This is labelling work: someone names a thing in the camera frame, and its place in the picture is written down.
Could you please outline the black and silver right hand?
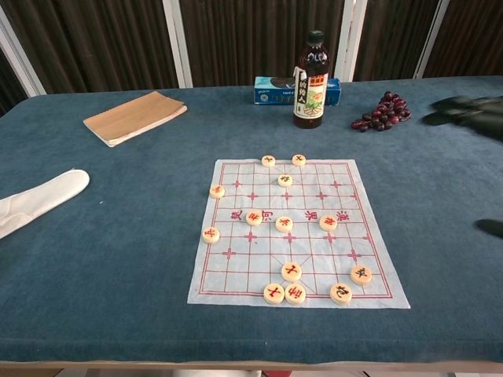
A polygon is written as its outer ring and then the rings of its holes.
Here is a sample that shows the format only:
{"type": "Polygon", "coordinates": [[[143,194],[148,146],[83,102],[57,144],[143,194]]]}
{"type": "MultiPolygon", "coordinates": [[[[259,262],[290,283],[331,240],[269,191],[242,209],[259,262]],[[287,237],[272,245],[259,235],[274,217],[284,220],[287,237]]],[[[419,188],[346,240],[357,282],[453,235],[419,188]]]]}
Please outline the black and silver right hand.
{"type": "Polygon", "coordinates": [[[502,96],[448,97],[430,107],[433,112],[420,119],[425,126],[453,124],[502,143],[502,96]]]}

